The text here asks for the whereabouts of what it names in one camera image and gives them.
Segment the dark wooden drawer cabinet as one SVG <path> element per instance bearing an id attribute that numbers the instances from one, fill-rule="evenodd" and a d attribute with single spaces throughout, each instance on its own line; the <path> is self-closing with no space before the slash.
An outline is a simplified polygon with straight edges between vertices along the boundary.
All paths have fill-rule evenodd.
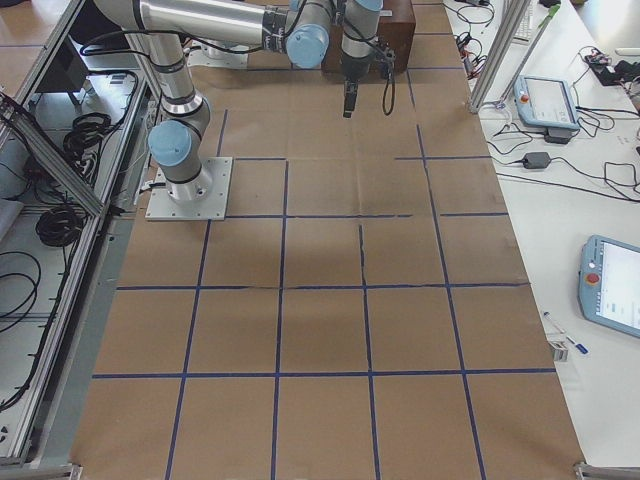
<path id="1" fill-rule="evenodd" d="M 384 0 L 380 12 L 377 35 L 394 51 L 396 58 L 394 72 L 404 73 L 407 69 L 413 44 L 416 18 L 410 0 Z M 342 28 L 332 26 L 330 45 L 321 64 L 325 73 L 340 73 Z"/>

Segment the black power adapter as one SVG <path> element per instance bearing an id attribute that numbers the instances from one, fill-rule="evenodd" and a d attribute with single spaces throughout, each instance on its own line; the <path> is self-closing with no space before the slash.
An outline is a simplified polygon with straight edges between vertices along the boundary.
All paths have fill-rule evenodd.
<path id="1" fill-rule="evenodd" d="M 522 165 L 529 170 L 544 170 L 551 163 L 551 157 L 547 152 L 529 152 L 522 158 Z"/>

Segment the teach pendant upper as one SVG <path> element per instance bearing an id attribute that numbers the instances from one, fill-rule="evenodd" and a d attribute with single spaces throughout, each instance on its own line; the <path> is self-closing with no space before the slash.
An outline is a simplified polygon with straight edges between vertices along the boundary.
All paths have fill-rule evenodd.
<path id="1" fill-rule="evenodd" d="M 553 78 L 520 75 L 513 86 L 520 119 L 529 126 L 580 129 L 569 85 Z"/>

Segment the teach pendant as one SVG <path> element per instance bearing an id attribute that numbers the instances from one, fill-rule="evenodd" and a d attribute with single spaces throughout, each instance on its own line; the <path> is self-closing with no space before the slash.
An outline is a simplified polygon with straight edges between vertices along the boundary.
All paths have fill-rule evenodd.
<path id="1" fill-rule="evenodd" d="M 580 129 L 569 85 L 553 78 L 520 75 L 513 86 L 520 119 L 529 126 Z"/>
<path id="2" fill-rule="evenodd" d="M 639 248 L 600 235 L 582 248 L 578 300 L 589 321 L 639 337 Z"/>

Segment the brown paper table cover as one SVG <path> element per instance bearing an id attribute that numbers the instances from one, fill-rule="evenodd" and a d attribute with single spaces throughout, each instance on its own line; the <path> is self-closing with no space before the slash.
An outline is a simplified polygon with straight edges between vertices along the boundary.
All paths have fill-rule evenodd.
<path id="1" fill-rule="evenodd" d="M 227 218 L 138 210 L 86 479 L 570 479 L 582 453 L 443 5 L 384 84 L 196 68 Z"/>

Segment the teach pendant lower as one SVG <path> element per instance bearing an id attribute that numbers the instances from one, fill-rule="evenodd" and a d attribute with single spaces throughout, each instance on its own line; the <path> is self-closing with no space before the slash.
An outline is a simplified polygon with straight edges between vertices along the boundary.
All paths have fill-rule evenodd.
<path id="1" fill-rule="evenodd" d="M 639 248 L 600 235 L 582 248 L 578 300 L 589 321 L 639 337 Z"/>

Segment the small metal binder clip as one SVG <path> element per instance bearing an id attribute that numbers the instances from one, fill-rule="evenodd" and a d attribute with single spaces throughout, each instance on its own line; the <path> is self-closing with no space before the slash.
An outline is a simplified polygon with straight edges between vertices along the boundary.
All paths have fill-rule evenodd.
<path id="1" fill-rule="evenodd" d="M 554 362 L 564 363 L 568 360 L 569 349 L 564 341 L 549 341 L 548 345 Z"/>

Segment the blue white pen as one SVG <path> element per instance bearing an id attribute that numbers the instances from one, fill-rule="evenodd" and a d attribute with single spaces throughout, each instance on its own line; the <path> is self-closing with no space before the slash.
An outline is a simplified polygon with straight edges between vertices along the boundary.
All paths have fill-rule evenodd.
<path id="1" fill-rule="evenodd" d="M 567 345 L 567 347 L 569 347 L 569 345 L 571 345 L 573 348 L 575 348 L 581 355 L 588 355 L 589 354 L 589 350 L 587 349 L 587 347 L 577 341 L 575 338 L 573 338 L 569 332 L 563 327 L 561 326 L 552 316 L 548 311 L 544 311 L 542 313 L 542 318 L 544 319 L 544 322 L 546 324 L 548 324 L 552 329 L 553 332 L 545 332 L 545 335 L 547 336 L 547 340 L 549 341 L 564 341 Z"/>

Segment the aluminium frame post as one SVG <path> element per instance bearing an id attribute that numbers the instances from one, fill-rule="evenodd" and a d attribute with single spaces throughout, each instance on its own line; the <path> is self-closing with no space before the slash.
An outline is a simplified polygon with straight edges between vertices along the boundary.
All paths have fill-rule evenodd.
<path id="1" fill-rule="evenodd" d="M 535 36 L 529 42 L 528 50 L 524 54 L 524 57 L 522 58 L 519 66 L 516 68 L 514 74 L 505 87 L 503 94 L 498 100 L 486 101 L 486 97 L 489 93 L 490 87 L 493 85 L 494 80 L 499 73 L 502 61 L 504 60 L 511 46 L 512 39 L 516 34 L 517 27 L 519 26 L 521 20 L 524 18 L 524 14 L 526 13 L 529 5 L 530 2 L 525 0 L 506 2 L 506 10 L 491 45 L 488 60 L 486 61 L 484 69 L 478 77 L 471 92 L 471 96 L 468 102 L 468 108 L 471 113 L 477 114 L 484 105 L 500 105 L 504 103 L 505 99 L 509 95 L 509 92 L 514 86 L 517 77 L 526 65 L 529 57 L 541 40 L 552 19 L 556 16 L 561 8 L 561 4 L 557 3 L 548 9 L 546 16 L 541 20 L 537 29 L 535 30 Z"/>

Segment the square metal base plate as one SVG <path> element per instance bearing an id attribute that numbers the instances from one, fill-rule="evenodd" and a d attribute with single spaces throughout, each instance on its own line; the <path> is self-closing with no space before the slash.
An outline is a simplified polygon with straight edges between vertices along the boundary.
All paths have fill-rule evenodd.
<path id="1" fill-rule="evenodd" d="M 150 221 L 223 221 L 226 217 L 232 157 L 202 160 L 198 177 L 185 184 L 165 178 L 158 169 L 151 188 L 145 217 Z"/>

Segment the aluminium side frame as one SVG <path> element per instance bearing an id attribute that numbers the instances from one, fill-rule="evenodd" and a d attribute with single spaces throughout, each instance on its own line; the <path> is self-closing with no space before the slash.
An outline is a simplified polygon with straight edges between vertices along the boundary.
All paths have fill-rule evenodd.
<path id="1" fill-rule="evenodd" d="M 84 59 L 80 1 L 1 13 L 1 474 L 71 449 L 131 230 L 157 91 L 130 55 Z"/>

